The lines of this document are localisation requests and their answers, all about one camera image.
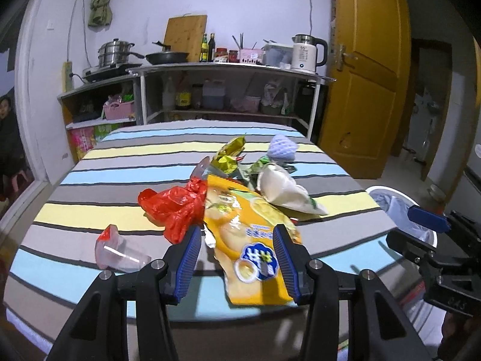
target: door handle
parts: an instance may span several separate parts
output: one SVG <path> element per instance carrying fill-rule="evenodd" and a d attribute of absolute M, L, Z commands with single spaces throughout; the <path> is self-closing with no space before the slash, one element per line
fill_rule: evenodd
<path fill-rule="evenodd" d="M 356 57 L 354 54 L 343 53 L 342 56 L 343 56 L 343 57 L 352 58 L 353 60 L 359 60 L 359 58 Z"/>
<path fill-rule="evenodd" d="M 351 58 L 353 60 L 359 60 L 359 58 L 355 54 L 346 53 L 346 46 L 339 45 L 338 52 L 336 53 L 336 69 L 338 71 L 342 71 L 342 67 L 346 63 L 345 58 Z"/>

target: sauce jar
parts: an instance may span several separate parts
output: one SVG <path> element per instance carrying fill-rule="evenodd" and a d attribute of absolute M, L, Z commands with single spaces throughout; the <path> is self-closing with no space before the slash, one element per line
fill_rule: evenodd
<path fill-rule="evenodd" d="M 226 48 L 217 48 L 216 54 L 213 58 L 214 62 L 228 62 L 229 54 Z"/>
<path fill-rule="evenodd" d="M 239 62 L 237 58 L 237 50 L 229 50 L 229 62 Z"/>

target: pink container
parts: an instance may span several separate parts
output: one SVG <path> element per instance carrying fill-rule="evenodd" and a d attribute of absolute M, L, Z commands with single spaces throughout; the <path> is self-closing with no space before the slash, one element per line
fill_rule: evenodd
<path fill-rule="evenodd" d="M 262 49 L 241 49 L 239 52 L 239 62 L 241 64 L 253 64 L 257 62 L 262 63 L 264 50 Z"/>
<path fill-rule="evenodd" d="M 112 103 L 104 104 L 103 110 L 105 111 L 105 118 L 109 120 L 128 118 L 131 114 L 135 114 L 134 101 L 125 103 L 113 101 Z"/>

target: refrigerator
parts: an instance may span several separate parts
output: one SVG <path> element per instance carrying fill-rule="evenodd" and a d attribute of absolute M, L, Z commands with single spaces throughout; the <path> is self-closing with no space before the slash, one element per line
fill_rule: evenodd
<path fill-rule="evenodd" d="M 466 167 L 444 212 L 451 210 L 481 223 L 481 118 Z"/>

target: woman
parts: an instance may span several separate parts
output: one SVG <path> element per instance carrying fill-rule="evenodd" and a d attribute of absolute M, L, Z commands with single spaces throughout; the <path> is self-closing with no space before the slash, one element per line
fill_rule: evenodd
<path fill-rule="evenodd" d="M 10 178 L 24 168 L 25 155 L 17 116 L 11 110 L 11 99 L 3 96 L 0 98 L 0 195 L 5 194 L 3 176 Z"/>

